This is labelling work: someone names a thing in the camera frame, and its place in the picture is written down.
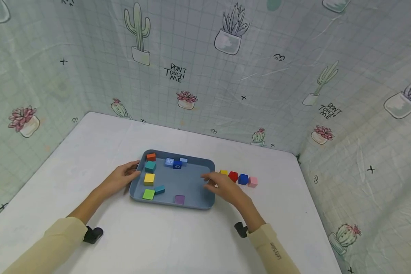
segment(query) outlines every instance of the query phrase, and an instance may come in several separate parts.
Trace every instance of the light blue block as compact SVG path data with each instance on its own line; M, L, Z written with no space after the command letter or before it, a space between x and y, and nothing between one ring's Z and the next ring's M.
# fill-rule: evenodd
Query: light blue block
M174 159L172 159L172 158L166 158L166 162L164 163L164 165L166 166L166 167L173 167L174 166Z
M157 164L155 162L147 161L145 164L145 171L149 173L154 173L156 167Z
M164 185L160 185L160 186L154 188L154 190L155 190L155 195L161 194L161 193L164 193L165 187L164 187Z
M187 159L186 158L180 158L180 162L183 163L183 167L187 165Z

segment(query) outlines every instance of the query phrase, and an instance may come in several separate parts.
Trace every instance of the grid pattern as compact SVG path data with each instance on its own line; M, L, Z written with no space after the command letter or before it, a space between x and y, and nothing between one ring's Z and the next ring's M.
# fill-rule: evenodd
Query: grid pattern
M301 153L327 235L361 229L335 251L344 273L411 273L411 113L395 119L384 107L411 83L411 0L283 0L275 11L239 1L250 26L235 55L215 48L234 1L137 0L151 23L149 66L133 59L124 22L134 1L4 2L0 212L88 111L246 143L263 127L265 147ZM329 3L348 5L336 13ZM303 105L336 61L338 73ZM166 75L171 64L186 70L180 83ZM193 109L179 106L181 91L197 96ZM326 119L319 108L330 103L341 112ZM29 105L40 125L24 138L8 117ZM320 144L316 125L333 139Z

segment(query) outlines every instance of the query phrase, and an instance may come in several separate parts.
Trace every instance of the sleeve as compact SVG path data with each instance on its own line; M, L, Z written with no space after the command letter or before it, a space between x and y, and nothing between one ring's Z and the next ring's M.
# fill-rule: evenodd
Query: sleeve
M270 224L261 226L253 233L247 233L268 274L300 274L297 266L277 240L277 234Z
M53 273L84 239L87 227L75 217L57 220L44 236L12 263L3 274Z

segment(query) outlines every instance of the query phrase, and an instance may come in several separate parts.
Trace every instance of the table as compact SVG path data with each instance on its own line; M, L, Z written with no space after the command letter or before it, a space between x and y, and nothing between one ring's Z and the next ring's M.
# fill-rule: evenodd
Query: table
M0 214L0 273L67 216L116 166L147 149L207 158L216 169L258 177L242 186L271 223L301 273L341 273L291 153L99 113L88 113ZM88 223L104 229L56 273L261 274L238 212L217 197L210 210L136 202L125 190Z

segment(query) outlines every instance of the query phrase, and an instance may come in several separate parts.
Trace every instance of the tray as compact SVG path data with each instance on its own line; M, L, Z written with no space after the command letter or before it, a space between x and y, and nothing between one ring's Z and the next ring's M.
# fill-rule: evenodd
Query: tray
M154 172L154 186L145 186L143 185L143 179L146 174L146 155L150 153L156 154L157 167ZM186 158L188 163L182 169L173 169L164 165L166 158L172 158L175 161L178 161L180 158ZM136 201L202 210L211 208L215 203L215 194L202 187L205 182L200 178L200 175L203 173L215 171L215 164L209 159L178 155L159 150L146 150L137 170L140 170L142 173L131 182L129 188L130 196ZM165 186L163 194L154 195L153 200L142 199L145 189L153 190L159 185ZM185 196L184 205L175 204L176 195Z

